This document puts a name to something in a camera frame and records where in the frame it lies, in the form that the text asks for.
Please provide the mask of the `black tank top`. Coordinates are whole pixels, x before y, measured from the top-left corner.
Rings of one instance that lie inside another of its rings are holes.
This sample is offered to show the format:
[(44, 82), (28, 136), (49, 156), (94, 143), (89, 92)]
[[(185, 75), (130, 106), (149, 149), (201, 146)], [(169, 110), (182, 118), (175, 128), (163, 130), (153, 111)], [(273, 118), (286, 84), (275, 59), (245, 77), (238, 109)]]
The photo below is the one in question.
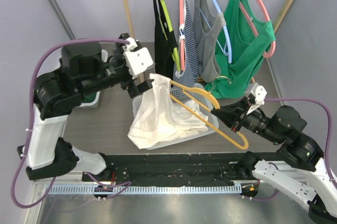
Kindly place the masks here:
[(162, 30), (160, 20), (164, 21), (162, 11), (159, 9), (158, 0), (153, 0), (155, 29), (154, 29), (154, 57), (155, 72), (173, 79), (174, 61), (172, 58), (172, 44), (167, 41)]

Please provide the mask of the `lime green hanger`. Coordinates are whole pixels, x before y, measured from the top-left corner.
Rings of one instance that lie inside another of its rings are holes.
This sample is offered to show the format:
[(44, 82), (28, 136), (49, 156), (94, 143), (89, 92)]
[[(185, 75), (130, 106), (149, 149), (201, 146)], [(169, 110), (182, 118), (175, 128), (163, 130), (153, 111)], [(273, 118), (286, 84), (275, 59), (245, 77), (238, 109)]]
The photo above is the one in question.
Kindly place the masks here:
[(180, 56), (178, 52), (178, 45), (177, 45), (175, 35), (174, 35), (173, 26), (171, 23), (171, 18), (167, 10), (165, 0), (158, 0), (158, 3), (159, 3), (159, 9), (160, 11), (162, 11), (163, 16), (164, 16), (164, 21), (160, 20), (163, 34), (166, 40), (170, 41), (172, 44), (172, 58), (176, 64), (177, 70), (180, 70), (181, 69)]

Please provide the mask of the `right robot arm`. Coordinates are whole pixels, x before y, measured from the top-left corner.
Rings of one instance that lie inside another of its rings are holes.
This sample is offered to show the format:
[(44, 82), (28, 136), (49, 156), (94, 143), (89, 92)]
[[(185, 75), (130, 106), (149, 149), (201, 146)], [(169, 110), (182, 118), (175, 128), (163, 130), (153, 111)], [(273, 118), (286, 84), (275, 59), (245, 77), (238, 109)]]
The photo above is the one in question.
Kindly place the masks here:
[(315, 223), (336, 223), (336, 181), (328, 162), (328, 153), (310, 136), (303, 133), (307, 122), (291, 106), (283, 105), (269, 118), (255, 104), (252, 96), (213, 109), (211, 113), (229, 129), (242, 128), (278, 145), (277, 154), (295, 169), (308, 184), (288, 177), (258, 154), (248, 151), (235, 164), (243, 179), (262, 180), (299, 204)]

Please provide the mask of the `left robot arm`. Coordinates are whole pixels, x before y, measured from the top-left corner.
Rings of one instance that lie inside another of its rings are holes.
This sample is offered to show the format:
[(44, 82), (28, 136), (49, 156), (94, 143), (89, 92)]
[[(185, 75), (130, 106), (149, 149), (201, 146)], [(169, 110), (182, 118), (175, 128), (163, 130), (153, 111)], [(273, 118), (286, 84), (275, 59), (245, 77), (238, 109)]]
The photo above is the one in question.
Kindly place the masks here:
[(36, 66), (29, 91), (29, 126), (25, 145), (18, 148), (30, 180), (60, 177), (82, 171), (107, 181), (114, 171), (103, 153), (92, 154), (66, 142), (68, 116), (86, 96), (120, 85), (134, 98), (152, 82), (136, 83), (153, 67), (146, 47), (127, 33), (111, 39), (115, 53), (102, 59), (103, 38), (72, 40), (49, 49)]

